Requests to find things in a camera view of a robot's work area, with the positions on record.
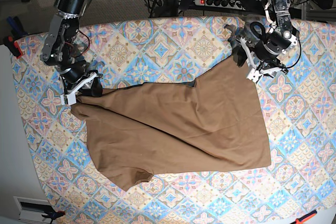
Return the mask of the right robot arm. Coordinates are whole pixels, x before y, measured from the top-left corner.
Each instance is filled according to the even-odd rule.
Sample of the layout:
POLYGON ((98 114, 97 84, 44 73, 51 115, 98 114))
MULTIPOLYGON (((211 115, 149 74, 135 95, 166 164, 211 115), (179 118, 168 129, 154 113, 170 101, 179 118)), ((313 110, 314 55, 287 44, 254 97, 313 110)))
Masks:
POLYGON ((102 75, 90 68, 75 44, 80 33, 79 19, 92 0, 55 0, 57 13, 53 16, 45 39, 41 61, 55 67, 62 82, 63 105, 77 102, 78 93, 90 97, 102 95, 102 75))

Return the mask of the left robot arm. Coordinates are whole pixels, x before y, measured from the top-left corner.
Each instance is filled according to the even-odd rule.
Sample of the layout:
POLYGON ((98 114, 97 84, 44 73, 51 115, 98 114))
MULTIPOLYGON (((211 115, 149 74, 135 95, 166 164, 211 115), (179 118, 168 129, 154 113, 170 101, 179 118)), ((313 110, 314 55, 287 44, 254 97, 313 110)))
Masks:
POLYGON ((256 8, 265 12, 269 29, 257 21, 245 23, 243 28, 226 24, 222 29, 224 41, 218 46, 218 36, 209 38, 200 29, 197 35, 186 38, 190 31, 182 25, 190 21, 180 18, 178 13, 188 9, 192 1, 154 0, 150 5, 151 20, 166 17, 175 25, 173 35, 179 35, 184 43, 182 51, 187 58, 177 79, 172 83, 152 82, 157 75, 155 69, 138 58, 132 62, 133 66, 140 66, 135 85, 123 87, 121 92, 157 94, 171 101, 198 97, 249 99, 256 97, 256 86, 262 77, 288 71, 278 56, 300 45, 299 32, 291 24, 288 0, 261 0, 256 8))

